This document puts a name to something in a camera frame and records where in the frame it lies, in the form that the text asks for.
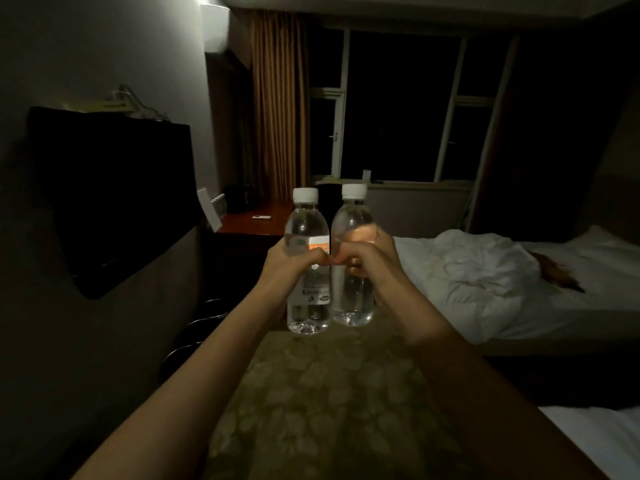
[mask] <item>black television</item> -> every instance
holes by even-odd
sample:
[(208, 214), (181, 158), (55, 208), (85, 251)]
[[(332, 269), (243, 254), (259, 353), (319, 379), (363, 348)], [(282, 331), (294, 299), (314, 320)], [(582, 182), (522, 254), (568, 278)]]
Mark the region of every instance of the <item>black television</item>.
[(199, 222), (189, 126), (32, 107), (27, 134), (86, 298), (105, 295)]

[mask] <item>white duvet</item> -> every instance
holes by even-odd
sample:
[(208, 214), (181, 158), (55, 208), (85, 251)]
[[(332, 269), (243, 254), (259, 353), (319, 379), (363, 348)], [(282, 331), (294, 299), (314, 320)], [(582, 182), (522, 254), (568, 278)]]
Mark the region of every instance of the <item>white duvet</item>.
[(394, 239), (409, 279), (472, 344), (507, 327), (540, 277), (538, 262), (497, 234), (448, 230), (435, 239)]

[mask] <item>window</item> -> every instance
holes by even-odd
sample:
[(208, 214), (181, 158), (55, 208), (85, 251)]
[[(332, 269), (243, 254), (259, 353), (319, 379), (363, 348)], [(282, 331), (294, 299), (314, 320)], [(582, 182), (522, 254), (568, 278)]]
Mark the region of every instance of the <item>window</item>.
[(509, 42), (309, 30), (313, 176), (475, 180)]

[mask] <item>plastic bottle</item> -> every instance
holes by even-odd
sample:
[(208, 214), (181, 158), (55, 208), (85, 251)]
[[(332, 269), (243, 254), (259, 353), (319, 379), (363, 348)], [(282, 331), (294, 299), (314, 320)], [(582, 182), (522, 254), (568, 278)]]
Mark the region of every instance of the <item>plastic bottle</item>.
[[(336, 256), (344, 241), (374, 241), (375, 231), (371, 212), (364, 204), (367, 196), (365, 184), (344, 184), (344, 205), (333, 218), (331, 226), (332, 255)], [(352, 275), (347, 266), (332, 266), (332, 316), (347, 326), (366, 325), (373, 316), (373, 286), (368, 278)]]
[[(296, 208), (285, 226), (287, 254), (295, 256), (322, 248), (329, 252), (329, 226), (318, 211), (318, 190), (293, 189)], [(287, 300), (287, 325), (295, 333), (311, 335), (331, 323), (330, 268), (313, 265), (300, 277)]]

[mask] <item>bottle label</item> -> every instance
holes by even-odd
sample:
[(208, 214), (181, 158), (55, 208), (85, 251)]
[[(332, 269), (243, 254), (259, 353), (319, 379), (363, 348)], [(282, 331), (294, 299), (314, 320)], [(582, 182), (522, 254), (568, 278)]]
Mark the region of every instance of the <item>bottle label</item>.
[[(325, 253), (329, 254), (329, 236), (292, 237), (289, 242), (289, 256), (306, 253), (315, 248), (322, 248)], [(314, 264), (300, 276), (287, 301), (294, 306), (327, 305), (331, 302), (330, 281), (329, 266)]]

